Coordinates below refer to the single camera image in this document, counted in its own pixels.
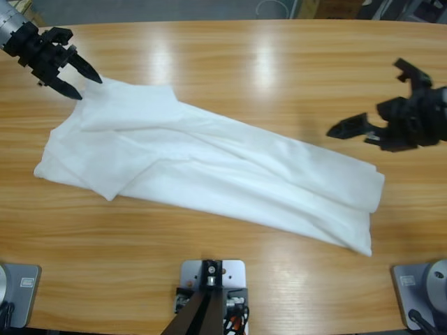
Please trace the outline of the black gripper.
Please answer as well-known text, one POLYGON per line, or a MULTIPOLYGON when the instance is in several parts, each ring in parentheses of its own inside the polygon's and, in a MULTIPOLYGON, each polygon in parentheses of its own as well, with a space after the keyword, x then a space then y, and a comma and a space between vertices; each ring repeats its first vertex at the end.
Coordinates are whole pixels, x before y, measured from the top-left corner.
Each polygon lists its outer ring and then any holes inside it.
POLYGON ((102 83, 102 79, 93 66, 78 53, 65 48, 72 37, 73 32, 70 29, 53 27, 40 33, 37 26, 27 22, 10 35, 6 43, 6 53, 18 57, 21 66, 30 67, 31 73, 43 85, 52 86, 55 91, 67 98, 82 100, 75 87, 58 78, 59 69, 69 63, 89 80, 102 83))
POLYGON ((446 141, 445 89, 414 91, 409 98, 390 99, 376 109, 387 122, 377 134, 367 114, 361 113, 339 121, 326 135, 336 139, 366 135, 365 143, 379 144, 384 151, 406 151, 446 141))

